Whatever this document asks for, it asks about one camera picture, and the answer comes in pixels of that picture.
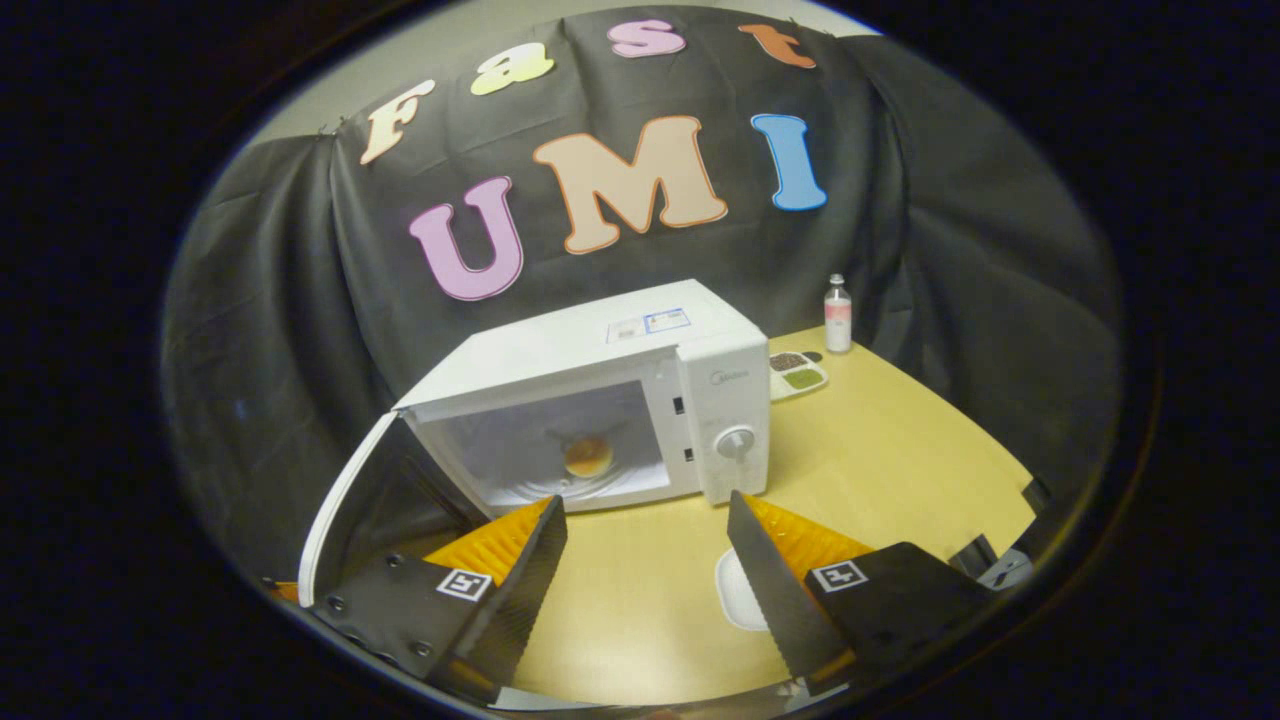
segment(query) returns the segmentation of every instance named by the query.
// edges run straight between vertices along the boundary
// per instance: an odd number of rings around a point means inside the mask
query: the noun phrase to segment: bottle
[[[854,299],[845,290],[845,277],[831,275],[831,290],[823,301],[827,310],[827,350],[849,352],[854,345]]]

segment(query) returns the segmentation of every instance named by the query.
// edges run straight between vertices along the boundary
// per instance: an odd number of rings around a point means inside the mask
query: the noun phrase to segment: beige letter m
[[[659,219],[667,227],[710,223],[728,214],[703,167],[699,129],[698,118],[687,115],[649,120],[630,164],[588,133],[534,150],[534,160],[556,172],[564,195],[572,227],[564,250],[581,255],[617,242],[618,225],[604,222],[598,200],[608,202],[631,229],[648,232],[658,186],[667,201]]]

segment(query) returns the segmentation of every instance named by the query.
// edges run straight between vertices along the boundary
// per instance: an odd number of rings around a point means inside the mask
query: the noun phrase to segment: blue letter i
[[[778,191],[773,204],[783,210],[813,210],[827,202],[827,193],[818,187],[809,164],[804,133],[809,126],[792,115],[755,115],[751,127],[764,133],[778,170]]]

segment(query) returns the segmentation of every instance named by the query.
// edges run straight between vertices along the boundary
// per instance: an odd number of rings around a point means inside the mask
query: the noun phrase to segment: microwave button
[[[755,445],[755,433],[751,432],[751,428],[730,428],[716,438],[716,452],[732,460],[741,460],[753,445]]]

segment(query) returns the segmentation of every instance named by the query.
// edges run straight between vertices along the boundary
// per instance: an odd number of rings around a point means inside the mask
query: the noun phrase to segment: black cloth backdrop
[[[648,18],[687,46],[639,59],[611,50],[611,27]],[[771,58],[745,23],[791,35],[818,67]],[[550,72],[470,92],[481,61],[534,41]],[[369,111],[426,78],[436,87],[399,143],[361,165]],[[771,202],[773,161],[749,124],[759,113],[805,120],[826,205]],[[618,242],[567,254],[564,200],[532,150],[589,132],[630,161],[640,128],[677,114],[700,120],[728,215],[686,228],[654,218],[640,234],[607,208]],[[462,258],[485,266],[485,229],[462,195],[495,176],[512,181],[524,269],[500,295],[454,300],[407,228],[452,204]],[[654,213],[663,205],[659,192]],[[387,87],[337,132],[242,150],[195,213],[161,343],[183,482],[237,564],[292,579],[348,455],[471,333],[696,278],[776,337],[822,324],[832,272],[849,279],[855,340],[975,420],[1056,500],[1101,469],[1121,388],[1106,242],[1048,163],[945,72],[888,38],[684,6],[564,18],[451,56],[424,49],[421,78]]]

